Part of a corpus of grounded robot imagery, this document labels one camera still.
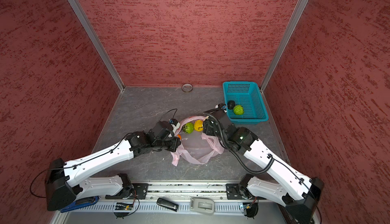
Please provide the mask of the yellow fruit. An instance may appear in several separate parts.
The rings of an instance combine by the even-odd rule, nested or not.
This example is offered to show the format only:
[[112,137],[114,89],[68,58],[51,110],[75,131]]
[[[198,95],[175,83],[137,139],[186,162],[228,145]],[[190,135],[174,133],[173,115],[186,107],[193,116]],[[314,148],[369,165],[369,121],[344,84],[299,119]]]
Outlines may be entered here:
[[203,121],[202,120],[196,120],[194,122],[194,130],[197,132],[203,131]]

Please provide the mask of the green fruit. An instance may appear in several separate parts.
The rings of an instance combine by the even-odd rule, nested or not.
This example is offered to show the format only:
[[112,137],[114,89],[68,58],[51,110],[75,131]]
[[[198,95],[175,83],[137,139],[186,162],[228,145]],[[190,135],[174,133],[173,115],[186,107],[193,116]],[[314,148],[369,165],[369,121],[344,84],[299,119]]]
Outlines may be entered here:
[[233,108],[233,113],[235,115],[243,115],[245,113],[243,106],[235,105],[235,107]]
[[194,124],[192,122],[188,122],[183,125],[182,131],[186,134],[191,134],[195,130]]

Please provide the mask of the pink plastic bag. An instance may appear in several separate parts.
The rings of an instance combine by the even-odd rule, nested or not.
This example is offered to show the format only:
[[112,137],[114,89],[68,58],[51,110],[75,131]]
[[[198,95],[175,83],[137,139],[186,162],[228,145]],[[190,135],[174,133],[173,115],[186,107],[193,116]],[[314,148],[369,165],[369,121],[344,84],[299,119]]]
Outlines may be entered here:
[[180,159],[194,165],[205,165],[211,158],[224,153],[224,148],[217,137],[207,136],[203,131],[194,130],[191,134],[182,131],[184,124],[194,123],[196,120],[204,121],[205,119],[204,116],[191,116],[180,122],[180,128],[176,131],[175,136],[181,135],[181,145],[175,153],[171,153],[172,165],[177,166]]

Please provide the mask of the dark avocado fruit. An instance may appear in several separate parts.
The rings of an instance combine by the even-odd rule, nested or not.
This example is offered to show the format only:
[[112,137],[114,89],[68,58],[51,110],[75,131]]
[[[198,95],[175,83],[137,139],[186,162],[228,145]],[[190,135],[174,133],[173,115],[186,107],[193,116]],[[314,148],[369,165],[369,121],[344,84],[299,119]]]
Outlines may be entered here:
[[233,100],[228,101],[228,103],[227,103],[227,108],[228,108],[229,110],[233,110],[235,106],[236,106],[235,101],[233,101]]

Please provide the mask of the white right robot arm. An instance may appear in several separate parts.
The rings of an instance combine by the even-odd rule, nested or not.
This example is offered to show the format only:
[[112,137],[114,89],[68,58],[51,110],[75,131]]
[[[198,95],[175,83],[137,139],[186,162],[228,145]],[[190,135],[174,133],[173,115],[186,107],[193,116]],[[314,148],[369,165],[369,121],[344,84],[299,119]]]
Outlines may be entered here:
[[240,183],[242,194],[261,197],[283,206],[300,224],[309,224],[324,189],[324,182],[288,165],[251,130],[235,126],[222,109],[205,111],[203,133],[218,138],[247,171]]

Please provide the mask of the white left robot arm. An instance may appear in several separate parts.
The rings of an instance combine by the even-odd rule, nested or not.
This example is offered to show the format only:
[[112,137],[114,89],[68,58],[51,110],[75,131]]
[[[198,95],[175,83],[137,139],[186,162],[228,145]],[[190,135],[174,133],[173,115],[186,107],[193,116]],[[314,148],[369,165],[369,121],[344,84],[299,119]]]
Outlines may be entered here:
[[181,141],[176,119],[158,121],[148,132],[127,133],[118,143],[83,158],[52,161],[46,173],[45,193],[48,211],[61,210],[73,202],[95,196],[126,198],[133,188],[126,174],[94,178],[93,175],[151,151],[174,153]]

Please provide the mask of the left circuit board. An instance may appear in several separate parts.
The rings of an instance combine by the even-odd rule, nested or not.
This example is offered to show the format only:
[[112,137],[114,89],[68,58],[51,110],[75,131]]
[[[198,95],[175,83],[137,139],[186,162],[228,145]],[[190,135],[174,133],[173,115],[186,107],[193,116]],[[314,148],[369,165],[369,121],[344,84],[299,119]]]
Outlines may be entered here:
[[116,203],[115,210],[116,211],[132,211],[134,207],[134,204],[130,203]]

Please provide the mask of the circuit board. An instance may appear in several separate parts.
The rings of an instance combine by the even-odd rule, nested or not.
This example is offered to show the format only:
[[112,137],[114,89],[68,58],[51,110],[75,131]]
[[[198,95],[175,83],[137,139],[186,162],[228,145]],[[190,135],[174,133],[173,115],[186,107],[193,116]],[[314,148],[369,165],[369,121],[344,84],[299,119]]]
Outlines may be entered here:
[[116,203],[115,210],[116,211],[132,211],[134,207],[134,204],[130,203]]
[[247,218],[254,218],[259,210],[258,203],[243,203],[242,205],[243,214]]

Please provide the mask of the right circuit board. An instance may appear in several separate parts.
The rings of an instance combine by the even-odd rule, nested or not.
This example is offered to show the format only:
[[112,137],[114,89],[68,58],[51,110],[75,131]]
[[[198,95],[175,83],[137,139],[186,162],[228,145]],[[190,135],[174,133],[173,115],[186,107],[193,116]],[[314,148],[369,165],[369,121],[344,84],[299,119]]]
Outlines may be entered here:
[[243,203],[242,205],[243,214],[247,218],[254,218],[259,210],[258,203]]

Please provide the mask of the blue utility tool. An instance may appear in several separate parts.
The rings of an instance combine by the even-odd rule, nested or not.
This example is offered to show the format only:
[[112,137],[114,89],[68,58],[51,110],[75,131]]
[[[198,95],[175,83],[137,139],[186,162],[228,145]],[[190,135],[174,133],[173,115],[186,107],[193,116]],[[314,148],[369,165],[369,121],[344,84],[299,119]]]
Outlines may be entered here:
[[76,200],[75,202],[71,203],[67,207],[61,209],[60,212],[65,213],[65,212],[73,211],[76,209],[81,209],[81,208],[85,208],[88,206],[92,206],[92,205],[96,204],[99,201],[99,199],[100,199],[99,196],[79,199],[79,200]]

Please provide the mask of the aluminium front rail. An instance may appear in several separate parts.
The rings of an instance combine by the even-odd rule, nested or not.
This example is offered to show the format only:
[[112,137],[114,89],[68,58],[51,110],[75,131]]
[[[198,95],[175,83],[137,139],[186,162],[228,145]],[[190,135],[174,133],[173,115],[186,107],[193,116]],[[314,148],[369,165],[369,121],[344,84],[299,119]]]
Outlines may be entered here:
[[[299,187],[298,190],[293,189],[288,191],[286,187],[281,184],[263,181],[255,176],[246,175],[244,179],[239,183],[246,187],[249,192],[255,197],[261,197],[279,204],[284,204],[284,197],[292,199],[293,201],[301,200],[306,195],[311,193],[309,188],[301,179],[294,179],[291,183],[296,183]],[[109,178],[89,178],[84,182],[83,186],[70,187],[67,183],[56,188],[52,197],[58,199],[62,197],[65,203],[68,205],[76,200],[87,197],[105,197],[106,195],[115,195],[123,187],[131,186],[132,183],[128,179],[122,179],[119,175]],[[211,183],[209,185],[195,184],[158,184],[153,187],[149,184],[147,194],[155,191],[157,193],[182,193],[184,195],[189,194],[202,194],[202,193],[219,193],[225,185],[218,185]]]

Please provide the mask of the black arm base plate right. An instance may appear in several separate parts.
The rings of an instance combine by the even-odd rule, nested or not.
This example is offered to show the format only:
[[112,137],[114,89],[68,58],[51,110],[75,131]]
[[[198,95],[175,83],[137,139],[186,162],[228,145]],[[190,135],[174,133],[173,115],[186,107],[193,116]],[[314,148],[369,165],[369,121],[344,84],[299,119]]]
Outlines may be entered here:
[[254,200],[255,196],[249,190],[238,183],[227,183],[225,185],[228,200]]

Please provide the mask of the aluminium corner post right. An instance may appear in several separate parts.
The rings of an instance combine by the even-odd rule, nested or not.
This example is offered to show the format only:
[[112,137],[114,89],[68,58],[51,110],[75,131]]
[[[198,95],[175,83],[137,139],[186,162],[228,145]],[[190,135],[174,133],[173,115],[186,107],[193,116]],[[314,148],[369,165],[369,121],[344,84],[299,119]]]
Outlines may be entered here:
[[307,6],[308,1],[309,0],[298,0],[296,3],[296,6],[292,12],[292,15],[291,15],[289,21],[288,21],[288,24],[287,24],[286,29],[283,33],[283,36],[280,40],[280,43],[275,51],[273,59],[271,60],[269,68],[268,68],[268,70],[265,74],[265,77],[262,81],[262,84],[260,86],[260,91],[262,94],[265,93],[267,85],[269,84],[269,82],[271,80],[271,77],[272,77],[272,75],[273,75],[282,55],[283,55],[285,48],[288,45],[288,42],[289,42],[292,34],[294,33],[294,30],[295,30],[303,12]]

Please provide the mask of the aluminium corner post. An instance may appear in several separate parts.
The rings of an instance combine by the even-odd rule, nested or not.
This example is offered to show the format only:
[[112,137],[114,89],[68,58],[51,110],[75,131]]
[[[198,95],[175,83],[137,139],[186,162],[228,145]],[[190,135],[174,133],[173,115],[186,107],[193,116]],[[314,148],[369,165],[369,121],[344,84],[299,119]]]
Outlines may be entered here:
[[271,80],[271,77],[272,77],[272,75],[273,75],[282,55],[283,55],[285,48],[288,45],[288,42],[289,42],[292,34],[294,33],[294,30],[295,30],[303,12],[307,6],[308,1],[309,0],[298,0],[296,3],[296,6],[292,12],[292,15],[291,15],[289,21],[288,21],[288,24],[287,24],[286,29],[283,33],[283,36],[280,40],[280,43],[275,51],[273,59],[271,60],[269,68],[268,68],[268,70],[265,74],[265,77],[262,81],[262,84],[260,86],[260,91],[262,94],[265,93],[267,85],[269,84],[269,82]]
[[84,12],[81,4],[78,0],[67,0],[68,3],[71,5],[74,13],[76,14],[77,18],[79,19],[80,23],[82,24],[84,30],[86,31],[88,37],[90,38],[94,48],[96,49],[97,53],[99,54],[100,58],[102,59],[103,63],[105,64],[106,68],[108,69],[111,77],[115,81],[116,85],[119,88],[119,91],[122,93],[126,86],[123,83],[122,79],[120,78],[117,70],[115,69],[114,64],[112,63],[111,59],[109,58],[109,55],[105,51],[103,44],[101,43],[97,33],[95,32],[94,28],[92,27],[92,24],[90,23],[86,13]]

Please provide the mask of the aluminium corner post left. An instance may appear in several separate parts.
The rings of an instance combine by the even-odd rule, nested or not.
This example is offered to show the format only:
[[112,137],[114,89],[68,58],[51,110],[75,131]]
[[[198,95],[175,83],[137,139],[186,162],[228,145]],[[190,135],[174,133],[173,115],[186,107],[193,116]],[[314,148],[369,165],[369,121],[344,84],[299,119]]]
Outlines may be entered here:
[[116,85],[119,88],[119,91],[122,93],[126,86],[123,83],[122,79],[120,78],[117,70],[115,69],[114,64],[112,63],[111,59],[109,58],[109,55],[105,51],[103,44],[101,43],[97,33],[95,32],[94,28],[92,27],[92,24],[90,23],[86,13],[84,12],[81,4],[78,0],[67,0],[68,3],[71,5],[74,13],[76,14],[77,18],[79,19],[80,23],[82,24],[84,30],[86,31],[88,37],[90,38],[94,48],[96,49],[97,53],[99,54],[100,58],[102,59],[103,63],[105,64],[106,68],[108,69],[111,77],[115,81]]

